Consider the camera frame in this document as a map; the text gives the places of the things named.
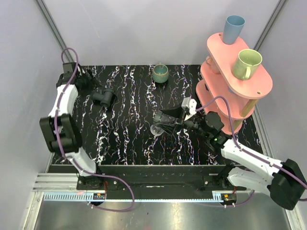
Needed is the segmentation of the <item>dark grey pipe tee fitting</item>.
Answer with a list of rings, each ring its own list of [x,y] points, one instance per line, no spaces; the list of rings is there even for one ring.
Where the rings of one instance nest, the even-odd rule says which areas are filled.
[[[94,103],[99,103],[102,107],[109,108],[117,96],[115,95],[115,91],[111,88],[98,89],[97,91],[93,91],[91,94],[91,98]]]

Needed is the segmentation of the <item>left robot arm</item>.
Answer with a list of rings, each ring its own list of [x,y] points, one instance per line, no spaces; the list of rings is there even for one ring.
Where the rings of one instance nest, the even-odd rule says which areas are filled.
[[[79,173],[78,190],[99,190],[104,187],[101,171],[83,148],[83,139],[72,118],[75,101],[80,93],[94,85],[90,71],[76,62],[63,64],[63,73],[56,83],[57,97],[51,112],[39,121],[47,148],[68,160]]]

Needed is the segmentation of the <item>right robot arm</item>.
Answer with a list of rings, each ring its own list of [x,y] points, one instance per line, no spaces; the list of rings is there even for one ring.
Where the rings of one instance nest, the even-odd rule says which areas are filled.
[[[178,107],[158,111],[153,122],[170,135],[182,128],[191,130],[205,138],[205,146],[210,152],[219,153],[247,168],[244,171],[227,166],[218,177],[220,188],[249,188],[269,196],[287,210],[293,210],[302,201],[307,182],[299,165],[291,159],[273,159],[240,144],[222,131],[224,125],[216,112],[209,112],[203,119],[196,120]]]

